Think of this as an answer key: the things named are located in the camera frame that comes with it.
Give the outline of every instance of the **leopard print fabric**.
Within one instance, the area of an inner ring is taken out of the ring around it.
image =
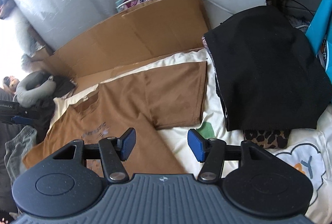
[[[290,133],[290,130],[244,130],[243,136],[263,148],[285,148]]]

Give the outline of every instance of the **metal pivot screw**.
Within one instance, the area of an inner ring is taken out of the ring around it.
[[[110,179],[114,181],[121,181],[125,179],[126,175],[122,172],[115,172],[110,174]]]
[[[204,181],[212,181],[217,178],[217,175],[211,172],[205,172],[200,175]]]

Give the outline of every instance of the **black knit fabric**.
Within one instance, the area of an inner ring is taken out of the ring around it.
[[[306,36],[276,8],[239,12],[204,37],[228,131],[316,129],[332,85]]]

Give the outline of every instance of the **gray neck pillow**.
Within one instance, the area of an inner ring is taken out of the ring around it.
[[[46,82],[36,87],[44,81],[44,76],[45,74],[43,72],[33,72],[19,82],[15,95],[17,102],[22,107],[30,108],[35,105],[38,100],[51,96],[54,93],[56,83],[53,81],[53,76],[50,76]]]

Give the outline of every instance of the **white cloud print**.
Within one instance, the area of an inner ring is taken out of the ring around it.
[[[323,184],[322,176],[326,173],[320,151],[313,144],[303,143],[295,146],[290,152],[281,152],[276,156],[310,179],[313,185],[313,195],[310,200],[310,205],[312,205],[316,201],[318,190]]]

